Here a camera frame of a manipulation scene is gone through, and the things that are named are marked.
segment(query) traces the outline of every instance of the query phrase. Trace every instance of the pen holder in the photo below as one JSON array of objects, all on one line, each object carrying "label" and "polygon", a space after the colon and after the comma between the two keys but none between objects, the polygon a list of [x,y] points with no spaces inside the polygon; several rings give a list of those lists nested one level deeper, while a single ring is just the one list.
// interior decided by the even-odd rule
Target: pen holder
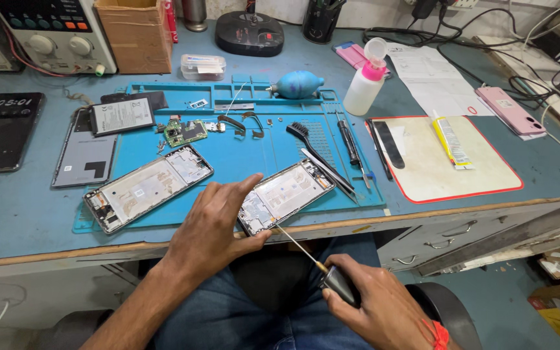
[{"label": "pen holder", "polygon": [[346,0],[310,0],[304,14],[302,34],[315,44],[328,44]]}]

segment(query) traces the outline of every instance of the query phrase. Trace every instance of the dispenser bottle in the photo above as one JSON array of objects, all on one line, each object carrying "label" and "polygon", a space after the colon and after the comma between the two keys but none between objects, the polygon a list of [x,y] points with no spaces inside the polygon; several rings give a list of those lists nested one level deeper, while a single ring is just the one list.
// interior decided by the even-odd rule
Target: dispenser bottle
[{"label": "dispenser bottle", "polygon": [[343,100],[347,112],[364,115],[375,101],[384,85],[384,71],[388,54],[388,44],[382,38],[372,38],[364,46],[364,56],[368,62],[358,69]]}]

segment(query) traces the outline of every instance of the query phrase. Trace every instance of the metal drawer handle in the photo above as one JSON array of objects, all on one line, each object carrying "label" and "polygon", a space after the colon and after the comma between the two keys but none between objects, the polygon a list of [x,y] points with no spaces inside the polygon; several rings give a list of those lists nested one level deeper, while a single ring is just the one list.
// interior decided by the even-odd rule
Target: metal drawer handle
[{"label": "metal drawer handle", "polygon": [[431,243],[429,243],[429,242],[425,243],[425,245],[429,245],[429,246],[432,247],[433,249],[448,248],[448,247],[450,247],[450,244],[453,243],[454,240],[455,240],[455,238],[449,239],[449,244],[447,244],[447,245],[445,245],[445,246],[443,246],[443,247],[436,247],[435,245],[433,245],[433,244],[431,244]]},{"label": "metal drawer handle", "polygon": [[414,260],[416,260],[416,258],[418,258],[418,255],[414,255],[414,256],[412,257],[412,260],[411,260],[409,263],[406,263],[406,262],[404,262],[403,260],[398,259],[398,258],[393,258],[393,260],[396,260],[396,261],[400,262],[400,263],[403,264],[403,265],[409,265],[409,264],[413,263]]},{"label": "metal drawer handle", "polygon": [[458,232],[458,233],[452,234],[452,235],[442,235],[442,237],[453,237],[453,236],[456,236],[456,235],[463,235],[465,233],[468,233],[468,231],[470,231],[472,226],[476,223],[477,223],[476,220],[472,220],[468,224],[466,224],[466,225],[468,225],[468,228],[466,228],[466,231]]}]

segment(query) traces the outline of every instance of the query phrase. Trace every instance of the blue jeans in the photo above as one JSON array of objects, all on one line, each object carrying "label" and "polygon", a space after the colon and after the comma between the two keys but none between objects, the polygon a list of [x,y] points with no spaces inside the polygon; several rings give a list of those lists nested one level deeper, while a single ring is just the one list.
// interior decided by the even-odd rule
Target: blue jeans
[{"label": "blue jeans", "polygon": [[[380,266],[372,234],[335,237],[316,259],[347,253]],[[156,350],[173,349],[372,349],[330,314],[317,282],[309,276],[308,298],[288,316],[256,306],[224,268],[203,282],[166,319],[153,338]]]}]

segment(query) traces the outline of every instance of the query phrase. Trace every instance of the red thread bracelet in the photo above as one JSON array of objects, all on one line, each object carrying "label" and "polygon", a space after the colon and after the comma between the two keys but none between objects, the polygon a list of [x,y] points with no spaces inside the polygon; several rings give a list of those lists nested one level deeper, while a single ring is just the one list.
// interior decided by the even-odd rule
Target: red thread bracelet
[{"label": "red thread bracelet", "polygon": [[[449,331],[447,331],[446,328],[440,324],[440,322],[432,321],[435,328],[433,329],[424,319],[422,319],[422,321],[425,326],[427,326],[427,329],[431,331],[432,336],[435,338],[431,342],[431,346],[434,347],[434,350],[446,350],[446,346],[449,343]],[[420,326],[419,328],[421,330],[421,333],[423,333],[425,339],[427,339],[427,341],[430,341],[427,335],[423,332],[423,329]]]}]

